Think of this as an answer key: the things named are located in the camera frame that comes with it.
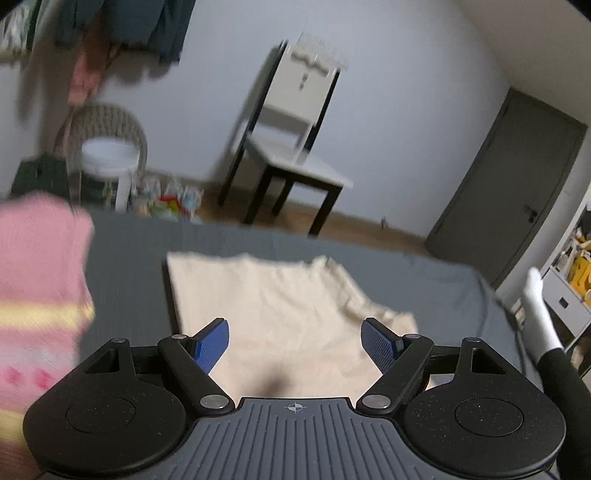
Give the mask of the cream white shirt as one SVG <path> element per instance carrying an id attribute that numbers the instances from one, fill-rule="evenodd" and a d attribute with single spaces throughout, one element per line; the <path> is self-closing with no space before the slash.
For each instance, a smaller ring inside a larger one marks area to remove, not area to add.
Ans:
<path id="1" fill-rule="evenodd" d="M 228 350 L 211 378 L 235 401 L 356 400 L 381 376 L 362 347 L 363 320 L 375 318 L 398 335 L 419 330 L 412 314 L 373 302 L 324 256 L 280 262 L 170 252 L 166 265 L 181 333 L 228 321 Z"/>

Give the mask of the pink striped knit garment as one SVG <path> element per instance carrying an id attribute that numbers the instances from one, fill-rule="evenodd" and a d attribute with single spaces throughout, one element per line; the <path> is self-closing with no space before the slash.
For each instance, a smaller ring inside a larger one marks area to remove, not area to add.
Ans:
<path id="1" fill-rule="evenodd" d="M 85 266 L 90 215 L 36 192 L 1 205 L 1 476 L 32 479 L 27 409 L 78 360 L 95 310 Z"/>

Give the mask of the grey bed sheet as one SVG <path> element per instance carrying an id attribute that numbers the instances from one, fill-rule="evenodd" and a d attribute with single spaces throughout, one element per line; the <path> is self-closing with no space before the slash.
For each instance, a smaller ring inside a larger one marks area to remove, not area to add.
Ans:
<path id="1" fill-rule="evenodd" d="M 80 344 L 87 356 L 123 336 L 152 345 L 176 329 L 168 253 L 218 262 L 262 265 L 295 280 L 328 267 L 344 270 L 370 299 L 411 313 L 421 332 L 452 344 L 479 335 L 523 372 L 531 367 L 514 339 L 511 319 L 473 270 L 408 253 L 308 240 L 235 226 L 188 225 L 106 211 L 92 213 L 94 236 L 86 267 L 96 317 Z M 228 461 L 206 447 L 225 433 L 221 424 L 200 431 L 169 460 L 143 472 L 146 479 L 441 479 L 444 472 L 417 457 L 394 428 L 324 401 L 311 413 L 284 404 L 252 403 L 242 419 L 269 427 L 270 440 L 253 446 L 228 442 Z"/>

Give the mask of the white sock foot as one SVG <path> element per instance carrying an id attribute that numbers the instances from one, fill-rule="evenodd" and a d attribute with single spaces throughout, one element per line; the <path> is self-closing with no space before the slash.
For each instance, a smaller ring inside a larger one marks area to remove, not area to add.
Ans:
<path id="1" fill-rule="evenodd" d="M 563 350 L 544 302 L 543 280 L 537 268 L 530 268 L 528 271 L 521 304 L 525 312 L 523 342 L 533 363 L 537 365 L 546 353 L 556 349 Z"/>

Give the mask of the black trouser leg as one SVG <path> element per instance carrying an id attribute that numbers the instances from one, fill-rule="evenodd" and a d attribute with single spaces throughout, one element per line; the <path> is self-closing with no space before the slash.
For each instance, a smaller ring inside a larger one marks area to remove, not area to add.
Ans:
<path id="1" fill-rule="evenodd" d="M 591 474 L 590 391 L 560 348 L 537 364 L 543 390 L 561 411 L 566 435 L 557 458 L 562 479 L 589 479 Z"/>

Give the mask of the colourful toys on floor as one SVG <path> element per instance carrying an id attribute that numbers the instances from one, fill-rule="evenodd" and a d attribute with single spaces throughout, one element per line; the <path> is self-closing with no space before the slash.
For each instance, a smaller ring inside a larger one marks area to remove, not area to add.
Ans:
<path id="1" fill-rule="evenodd" d="M 198 210 L 203 197 L 204 189 L 185 185 L 178 178 L 168 178 L 162 183 L 160 177 L 146 176 L 131 206 L 138 216 L 201 224 Z"/>

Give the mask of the dark grey door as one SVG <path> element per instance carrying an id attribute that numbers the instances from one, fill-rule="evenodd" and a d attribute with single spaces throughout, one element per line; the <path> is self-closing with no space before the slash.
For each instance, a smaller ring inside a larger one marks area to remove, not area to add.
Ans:
<path id="1" fill-rule="evenodd" d="M 509 90 L 472 166 L 428 235 L 428 251 L 474 267 L 499 287 L 554 206 L 586 132 L 573 117 Z"/>

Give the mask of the white plastic bucket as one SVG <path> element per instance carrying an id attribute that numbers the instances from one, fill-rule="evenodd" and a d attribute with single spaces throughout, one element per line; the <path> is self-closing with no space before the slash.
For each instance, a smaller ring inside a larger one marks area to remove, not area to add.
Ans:
<path id="1" fill-rule="evenodd" d="M 140 151 L 130 141 L 115 137 L 86 140 L 81 148 L 81 202 L 125 212 L 139 160 Z"/>

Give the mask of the dark green crate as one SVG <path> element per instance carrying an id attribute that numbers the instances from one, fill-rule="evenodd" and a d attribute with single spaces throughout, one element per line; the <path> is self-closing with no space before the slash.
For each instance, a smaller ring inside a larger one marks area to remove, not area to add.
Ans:
<path id="1" fill-rule="evenodd" d="M 64 157 L 44 153 L 23 159 L 8 193 L 16 199 L 33 192 L 44 192 L 70 203 L 80 202 L 79 179 L 68 170 Z"/>

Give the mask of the white and black chair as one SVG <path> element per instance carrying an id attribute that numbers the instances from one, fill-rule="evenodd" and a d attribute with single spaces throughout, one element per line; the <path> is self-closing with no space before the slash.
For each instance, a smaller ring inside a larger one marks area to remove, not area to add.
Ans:
<path id="1" fill-rule="evenodd" d="M 279 216 L 294 186 L 325 192 L 308 234 L 318 236 L 342 191 L 353 181 L 311 153 L 332 95 L 341 76 L 338 62 L 318 47 L 284 40 L 273 48 L 262 72 L 259 92 L 235 148 L 217 205 L 228 199 L 242 161 L 252 160 L 260 170 L 259 182 L 242 223 L 256 220 L 274 180 L 283 182 L 271 214 Z"/>

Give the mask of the pink hanging garment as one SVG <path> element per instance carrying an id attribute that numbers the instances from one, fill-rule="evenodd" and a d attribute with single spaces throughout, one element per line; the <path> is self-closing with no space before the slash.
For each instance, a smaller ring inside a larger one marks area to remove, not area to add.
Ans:
<path id="1" fill-rule="evenodd" d="M 119 54 L 119 45 L 109 42 L 100 29 L 85 36 L 69 83 L 68 104 L 78 107 L 94 97 L 107 69 Z"/>

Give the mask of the dark teal hanging jacket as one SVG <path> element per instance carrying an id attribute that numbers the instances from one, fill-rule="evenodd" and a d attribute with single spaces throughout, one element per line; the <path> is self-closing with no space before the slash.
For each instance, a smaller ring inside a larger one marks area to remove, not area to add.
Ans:
<path id="1" fill-rule="evenodd" d="M 143 50 L 164 64 L 180 60 L 194 0 L 81 0 L 62 3 L 54 42 L 72 46 L 99 24 L 107 42 Z"/>

